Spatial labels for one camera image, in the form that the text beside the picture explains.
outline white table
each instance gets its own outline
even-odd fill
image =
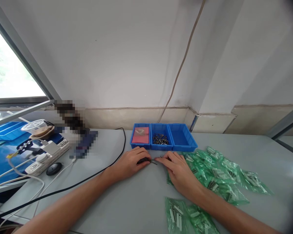
[[[46,193],[71,186],[112,163],[120,154],[124,135],[122,130],[99,131],[86,159],[78,159],[63,172]],[[285,232],[293,220],[293,153],[265,136],[193,133],[200,149],[212,146],[241,168],[257,172],[261,180],[275,192],[274,196],[253,193],[241,188],[250,204],[239,208],[267,225]],[[126,131],[126,147],[130,150],[131,131]],[[150,151],[151,156],[163,151]],[[68,154],[59,160],[64,166],[71,159]],[[46,185],[54,178],[45,173],[39,176]],[[0,213],[27,202],[41,184],[31,179],[10,200],[0,207]],[[38,212],[67,194],[62,192],[39,203]],[[164,197],[181,199],[173,186],[166,184],[166,170],[162,165],[150,164],[141,172],[106,191],[71,228],[70,233],[168,233]],[[35,203],[10,218],[25,224],[33,216]],[[228,233],[215,222],[221,233]]]

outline hand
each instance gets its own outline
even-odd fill
[[[145,157],[151,159],[150,154],[145,148],[137,146],[131,151],[125,152],[121,158],[110,167],[110,171],[117,181],[127,179],[150,164],[149,161],[137,164],[140,159]]]
[[[155,160],[166,166],[175,188],[190,201],[193,201],[204,188],[182,155],[168,151],[163,158],[155,158]]]

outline glass window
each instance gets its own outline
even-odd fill
[[[45,96],[0,34],[0,98]]]

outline blue plastic bin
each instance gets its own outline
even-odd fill
[[[149,143],[148,144],[145,144],[145,143],[132,143],[133,141],[133,134],[134,134],[134,128],[136,127],[149,127]],[[149,123],[135,123],[133,125],[133,132],[131,134],[131,138],[130,138],[130,144],[131,144],[131,148],[135,148],[137,146],[139,147],[144,147],[146,150],[149,150],[151,148],[151,134],[150,134],[150,129],[151,129],[151,126]]]
[[[170,145],[158,145],[153,144],[153,137],[155,136],[155,133],[163,134],[167,136],[167,140],[170,143]],[[173,141],[172,136],[169,131],[169,127],[167,124],[163,123],[152,123],[151,124],[151,149],[152,150],[164,150],[169,151],[173,149]]]
[[[198,147],[184,123],[173,123],[168,126],[173,139],[173,151],[193,152]]]
[[[8,122],[0,125],[0,140],[15,140],[25,134],[21,128],[27,124],[26,122]]]

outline power strip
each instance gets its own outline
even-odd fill
[[[64,139],[58,144],[58,146],[60,149],[53,155],[47,153],[47,159],[45,159],[43,162],[34,162],[25,169],[25,172],[31,176],[40,175],[69,149],[69,141]]]

